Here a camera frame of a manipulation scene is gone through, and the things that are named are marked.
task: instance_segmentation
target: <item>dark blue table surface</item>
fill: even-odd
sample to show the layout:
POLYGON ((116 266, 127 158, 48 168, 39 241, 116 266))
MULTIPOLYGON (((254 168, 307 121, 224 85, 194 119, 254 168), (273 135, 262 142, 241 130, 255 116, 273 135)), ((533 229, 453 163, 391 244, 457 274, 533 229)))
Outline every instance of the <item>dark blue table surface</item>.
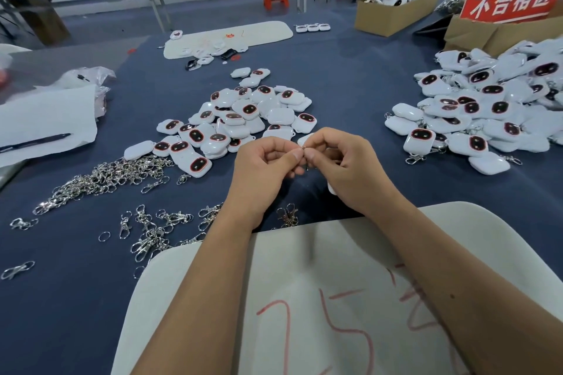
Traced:
MULTIPOLYGON (((136 284, 132 274, 139 265, 129 249, 141 234, 140 224, 134 223, 128 239, 119 240, 120 214, 142 203, 151 214, 161 208, 196 214, 207 204, 222 202, 235 156, 213 161, 205 177, 184 185, 176 185, 181 172, 172 167, 165 172, 170 183, 148 194, 141 194, 140 186, 126 185, 113 194, 54 209, 28 231, 10 230, 9 223, 18 216, 31 218, 37 203, 74 175, 120 158, 129 145, 158 140, 158 122, 187 121, 212 92, 236 86, 229 73, 237 67, 269 68, 272 73, 264 84, 304 92, 313 100, 307 111, 318 118, 316 129, 331 126, 366 137, 390 178, 417 206, 479 204, 501 216, 563 275, 563 149, 518 152, 524 165, 491 177, 477 173, 467 158, 451 154, 405 164, 404 138, 385 128, 384 113, 396 103, 415 104, 423 98, 412 76, 435 68, 433 55, 440 47, 412 31, 432 18, 384 38, 354 30, 353 10, 310 16, 288 16, 286 22, 292 27, 322 20, 332 30, 251 47, 239 61, 222 65, 215 60, 193 72, 184 70, 185 60, 162 57, 157 46, 165 41, 163 35, 151 37, 117 72, 95 143, 34 160, 5 187, 0 193, 0 268, 29 260, 36 265, 0 282, 0 373, 109 374, 136 284), (113 236, 100 243, 97 237, 105 230, 113 236)), ((279 226, 275 209, 287 203, 299 209, 301 224, 357 216, 328 193, 317 171, 310 171, 284 183, 260 230, 279 226)), ((192 222, 169 238, 176 243, 196 233, 197 223, 192 222)))

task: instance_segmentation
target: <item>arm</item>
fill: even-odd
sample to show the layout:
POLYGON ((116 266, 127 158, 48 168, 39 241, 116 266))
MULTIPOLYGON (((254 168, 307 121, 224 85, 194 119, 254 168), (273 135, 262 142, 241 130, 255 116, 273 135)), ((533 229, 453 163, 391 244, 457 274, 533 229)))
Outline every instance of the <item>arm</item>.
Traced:
POLYGON ((563 323, 405 199, 369 142, 325 128, 305 146, 341 200, 389 238, 478 375, 561 373, 563 323))
POLYGON ((229 374, 250 234, 303 150, 280 138, 243 145, 229 194, 132 375, 229 374))

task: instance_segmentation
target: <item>forearm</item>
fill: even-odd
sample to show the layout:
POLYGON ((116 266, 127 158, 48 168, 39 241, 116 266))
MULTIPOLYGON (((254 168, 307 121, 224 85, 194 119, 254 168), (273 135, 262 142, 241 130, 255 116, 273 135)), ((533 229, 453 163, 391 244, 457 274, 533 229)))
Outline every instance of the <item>forearm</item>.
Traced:
POLYGON ((223 206, 132 375, 230 373, 251 232, 223 206))
POLYGON ((555 374, 563 323, 445 234, 398 191, 368 217, 397 249, 478 374, 555 374))

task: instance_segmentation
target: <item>black pen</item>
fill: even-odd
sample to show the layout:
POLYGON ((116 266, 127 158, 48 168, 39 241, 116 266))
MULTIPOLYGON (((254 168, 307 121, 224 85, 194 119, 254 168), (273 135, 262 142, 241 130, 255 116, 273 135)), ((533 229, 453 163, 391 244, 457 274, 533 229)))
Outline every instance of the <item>black pen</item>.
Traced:
POLYGON ((25 143, 20 144, 12 144, 12 145, 5 145, 4 147, 0 147, 0 153, 6 153, 12 150, 19 150, 20 148, 31 147, 32 145, 38 144, 45 144, 45 143, 52 143, 53 141, 59 141, 63 138, 69 137, 72 134, 59 134, 53 135, 51 137, 39 138, 32 141, 27 141, 25 143))

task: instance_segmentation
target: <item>brown cardboard box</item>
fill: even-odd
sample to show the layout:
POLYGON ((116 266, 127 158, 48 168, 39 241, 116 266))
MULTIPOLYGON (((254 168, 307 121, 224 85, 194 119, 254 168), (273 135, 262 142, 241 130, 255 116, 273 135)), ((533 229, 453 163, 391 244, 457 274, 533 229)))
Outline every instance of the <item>brown cardboard box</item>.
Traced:
MULTIPOLYGON (((49 0, 8 0, 8 2, 16 8, 51 6, 49 0)), ((60 16, 52 8, 38 12, 23 11, 20 14, 45 46, 60 43, 70 36, 60 16)))
POLYGON ((559 0, 545 19, 523 23, 493 24, 470 19, 452 18, 444 40, 445 50, 482 49, 497 57, 521 40, 535 43, 556 38, 563 31, 563 0, 559 0))
POLYGON ((401 6, 387 6, 377 3, 357 1, 357 30, 389 37, 420 18, 429 15, 438 0, 413 0, 401 6))

